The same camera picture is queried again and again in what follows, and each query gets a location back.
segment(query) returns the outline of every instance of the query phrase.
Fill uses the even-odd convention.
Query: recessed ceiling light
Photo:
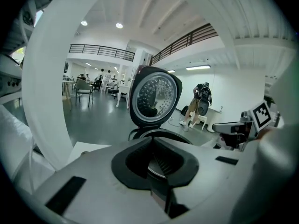
[[[210,69],[210,65],[200,65],[200,66],[193,66],[193,67],[187,67],[186,70],[200,70],[200,69]]]
[[[121,23],[117,23],[117,24],[116,24],[116,27],[119,28],[119,29],[122,29],[122,28],[123,28],[123,25],[122,25]]]

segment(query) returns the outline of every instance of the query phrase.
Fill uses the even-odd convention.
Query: gray floor
[[[71,101],[72,110],[65,114],[65,122],[73,145],[77,141],[104,145],[120,144],[128,140],[131,130],[137,128],[130,118],[124,99],[121,99],[119,107],[116,108],[117,100],[111,94],[95,91],[93,105],[90,103],[89,108],[88,95],[81,96],[81,103],[77,99],[77,106],[75,98]],[[206,129],[202,131],[201,124],[193,129],[182,127],[179,121],[183,116],[179,111],[175,110],[172,116],[173,120],[164,123],[162,128],[181,134],[194,145],[200,146],[218,136]]]

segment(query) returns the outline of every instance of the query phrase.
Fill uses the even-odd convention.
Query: desk
[[[207,130],[211,133],[214,133],[215,131],[212,129],[212,126],[213,126],[213,124],[218,123],[220,114],[222,114],[222,112],[220,112],[218,110],[211,109],[211,108],[209,108],[209,109],[213,111],[213,115],[212,115],[211,121],[209,122],[209,125],[207,126]]]
[[[120,85],[119,86],[119,91],[118,91],[118,95],[117,95],[117,104],[116,104],[116,108],[118,107],[118,105],[120,104],[120,100],[121,100],[121,93],[127,94],[126,95],[126,101],[127,101],[127,109],[129,108],[129,93],[130,93],[130,86],[126,86],[126,85]]]
[[[63,80],[62,81],[62,91],[65,92],[65,96],[66,99],[70,102],[70,106],[71,106],[71,95],[70,95],[70,84],[74,84],[74,81],[71,80]]]

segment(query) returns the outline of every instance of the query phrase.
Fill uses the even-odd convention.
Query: backpack
[[[181,111],[181,114],[182,114],[182,115],[184,115],[184,116],[186,115],[187,110],[188,110],[188,107],[189,107],[189,106],[186,105],[186,106],[182,109],[182,111]]]
[[[205,86],[199,92],[199,97],[203,100],[210,101],[212,96],[212,92],[209,87]]]

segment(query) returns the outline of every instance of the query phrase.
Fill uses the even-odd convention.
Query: balcony railing
[[[170,54],[175,53],[178,50],[214,36],[218,36],[218,34],[210,23],[197,28],[192,32],[186,34],[185,36],[177,39],[175,42],[156,54],[153,57],[152,65],[157,63],[158,61],[161,61],[163,58],[169,56]]]
[[[102,56],[111,56],[128,61],[133,61],[134,52],[117,49],[113,47],[97,46],[97,45],[84,45],[84,44],[72,44],[69,53],[87,53],[96,54]]]

